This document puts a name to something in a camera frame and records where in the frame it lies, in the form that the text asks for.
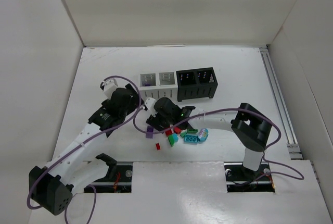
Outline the red rectangular lego brick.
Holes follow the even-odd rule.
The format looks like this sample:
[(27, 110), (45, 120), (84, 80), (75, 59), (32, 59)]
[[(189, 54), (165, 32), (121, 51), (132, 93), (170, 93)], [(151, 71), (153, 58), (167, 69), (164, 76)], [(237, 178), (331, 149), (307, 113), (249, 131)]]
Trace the red rectangular lego brick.
[(172, 130), (168, 130), (165, 132), (165, 134), (166, 134), (166, 136), (169, 136), (169, 135), (173, 135), (174, 133)]

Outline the red rounded lego brick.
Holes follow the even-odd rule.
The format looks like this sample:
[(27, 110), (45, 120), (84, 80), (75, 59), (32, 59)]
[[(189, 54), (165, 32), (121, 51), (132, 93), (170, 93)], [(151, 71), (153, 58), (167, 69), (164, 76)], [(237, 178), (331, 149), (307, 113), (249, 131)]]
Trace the red rounded lego brick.
[(182, 130), (181, 130), (180, 128), (178, 128), (178, 127), (174, 127), (174, 128), (173, 128), (173, 131), (174, 131), (174, 133), (176, 133), (176, 134), (180, 134), (180, 133), (182, 132)]

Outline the purple lego with orange print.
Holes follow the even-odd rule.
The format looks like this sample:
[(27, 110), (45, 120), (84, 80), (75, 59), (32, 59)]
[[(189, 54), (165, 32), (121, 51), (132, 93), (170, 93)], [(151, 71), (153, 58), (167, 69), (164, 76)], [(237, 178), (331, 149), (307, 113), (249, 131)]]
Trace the purple lego with orange print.
[(154, 128), (152, 126), (147, 126), (146, 138), (147, 139), (152, 139), (153, 138), (153, 132), (154, 132)]

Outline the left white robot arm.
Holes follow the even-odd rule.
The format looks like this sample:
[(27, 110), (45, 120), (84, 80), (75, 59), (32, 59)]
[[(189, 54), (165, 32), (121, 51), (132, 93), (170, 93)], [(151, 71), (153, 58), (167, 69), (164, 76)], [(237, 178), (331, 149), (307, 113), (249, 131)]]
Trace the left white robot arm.
[(132, 113), (143, 101), (132, 81), (120, 88), (111, 78), (103, 81), (101, 88), (107, 98), (89, 117), (79, 135), (44, 167), (35, 166), (29, 172), (29, 209), (44, 208), (57, 216), (65, 211), (75, 194), (116, 168), (116, 160), (99, 151), (98, 146), (114, 130), (132, 120)]

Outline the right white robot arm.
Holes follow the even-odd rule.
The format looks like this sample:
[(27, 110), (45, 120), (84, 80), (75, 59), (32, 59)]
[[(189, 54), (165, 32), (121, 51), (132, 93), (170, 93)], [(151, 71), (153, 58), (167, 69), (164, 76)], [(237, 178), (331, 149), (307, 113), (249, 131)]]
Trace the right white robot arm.
[(149, 97), (144, 105), (150, 111), (146, 123), (158, 131), (176, 126), (187, 131), (217, 129), (235, 133), (245, 147), (243, 167), (259, 169), (273, 124), (250, 104), (208, 112), (195, 106), (180, 108), (167, 97)]

